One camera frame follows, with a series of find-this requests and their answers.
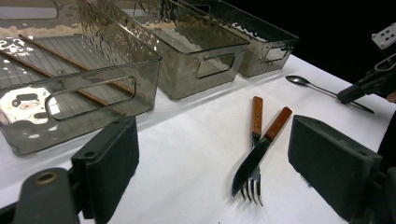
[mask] white tablecloth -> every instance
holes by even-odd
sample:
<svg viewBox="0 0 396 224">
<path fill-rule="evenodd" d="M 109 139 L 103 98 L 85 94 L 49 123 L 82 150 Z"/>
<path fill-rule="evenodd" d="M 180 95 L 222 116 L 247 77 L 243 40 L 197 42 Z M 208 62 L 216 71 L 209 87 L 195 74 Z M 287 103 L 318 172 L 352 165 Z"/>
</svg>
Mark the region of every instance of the white tablecloth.
<svg viewBox="0 0 396 224">
<path fill-rule="evenodd" d="M 319 119 L 378 151 L 395 104 L 376 95 L 360 98 L 357 102 L 372 108 L 373 115 L 294 85 L 287 75 L 306 77 L 333 92 L 350 85 L 291 55 L 282 70 L 253 78 L 238 75 L 234 82 L 181 101 L 158 90 L 155 108 L 137 116 L 140 163 L 110 223 L 346 223 L 289 164 L 292 117 L 260 164 L 263 207 L 240 194 L 231 198 L 233 175 L 250 151 L 255 95 L 264 100 L 264 130 L 288 106 L 293 115 Z M 71 156 L 96 133 L 28 158 L 14 155 L 0 135 L 0 206 L 18 200 L 28 176 L 50 167 L 69 169 Z"/>
</svg>

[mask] fork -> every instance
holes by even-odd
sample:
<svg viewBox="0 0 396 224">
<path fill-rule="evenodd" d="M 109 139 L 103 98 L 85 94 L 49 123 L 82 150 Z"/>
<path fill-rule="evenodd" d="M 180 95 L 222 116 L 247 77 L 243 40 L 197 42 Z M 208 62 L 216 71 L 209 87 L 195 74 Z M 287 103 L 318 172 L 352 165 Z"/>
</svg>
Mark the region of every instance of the fork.
<svg viewBox="0 0 396 224">
<path fill-rule="evenodd" d="M 252 136 L 252 149 L 259 143 L 260 138 L 262 136 L 262 98 L 258 96 L 253 97 L 253 109 L 252 109 L 252 126 L 251 126 L 251 136 Z M 248 199 L 253 199 L 253 202 L 257 204 L 256 197 L 262 204 L 262 191 L 261 191 L 261 174 L 260 174 L 260 166 L 257 166 L 254 169 L 253 173 L 247 179 L 244 187 L 241 188 L 242 197 L 246 199 L 244 189 L 246 190 L 246 195 Z"/>
</svg>

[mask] knife blade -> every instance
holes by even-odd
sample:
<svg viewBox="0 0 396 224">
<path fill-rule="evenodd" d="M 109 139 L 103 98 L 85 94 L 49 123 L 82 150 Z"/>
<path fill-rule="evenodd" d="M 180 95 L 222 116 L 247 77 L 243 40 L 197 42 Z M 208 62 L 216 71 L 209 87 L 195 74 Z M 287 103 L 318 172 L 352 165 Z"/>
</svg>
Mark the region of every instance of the knife blade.
<svg viewBox="0 0 396 224">
<path fill-rule="evenodd" d="M 238 193 L 238 191 L 244 186 L 248 177 L 259 165 L 268 147 L 275 140 L 276 136 L 279 134 L 286 121 L 288 121 L 291 113 L 291 110 L 287 106 L 283 107 L 274 122 L 271 124 L 270 128 L 264 134 L 264 137 L 260 139 L 259 144 L 257 144 L 251 150 L 247 158 L 242 162 L 241 166 L 238 168 L 235 176 L 233 177 L 231 192 L 232 197 L 234 197 Z"/>
</svg>

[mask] silver spoon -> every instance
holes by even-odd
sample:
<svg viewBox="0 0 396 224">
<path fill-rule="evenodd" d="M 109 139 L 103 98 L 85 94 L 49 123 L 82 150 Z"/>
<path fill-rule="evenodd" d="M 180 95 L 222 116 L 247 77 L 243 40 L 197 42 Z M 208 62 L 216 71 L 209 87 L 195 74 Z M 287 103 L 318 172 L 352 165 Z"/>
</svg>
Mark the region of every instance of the silver spoon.
<svg viewBox="0 0 396 224">
<path fill-rule="evenodd" d="M 286 76 L 286 79 L 287 79 L 289 82 L 292 82 L 292 83 L 297 84 L 297 85 L 305 85 L 305 86 L 311 85 L 311 86 L 313 86 L 313 87 L 316 87 L 316 88 L 320 89 L 321 91 L 326 91 L 326 90 L 322 89 L 321 87 L 312 84 L 311 82 L 309 82 L 308 80 L 306 80 L 304 77 L 299 77 L 299 76 Z M 326 92 L 329 93 L 329 94 L 331 94 L 331 95 L 334 95 L 335 97 L 337 97 L 337 94 L 335 94 L 334 92 L 331 92 L 331 91 L 326 91 Z M 358 104 L 358 103 L 356 103 L 356 102 L 351 102 L 351 104 L 357 105 L 357 106 L 359 106 L 360 108 L 364 109 L 365 111 L 374 114 L 374 111 L 373 111 L 372 109 L 367 108 L 367 107 L 364 106 L 364 105 Z"/>
</svg>

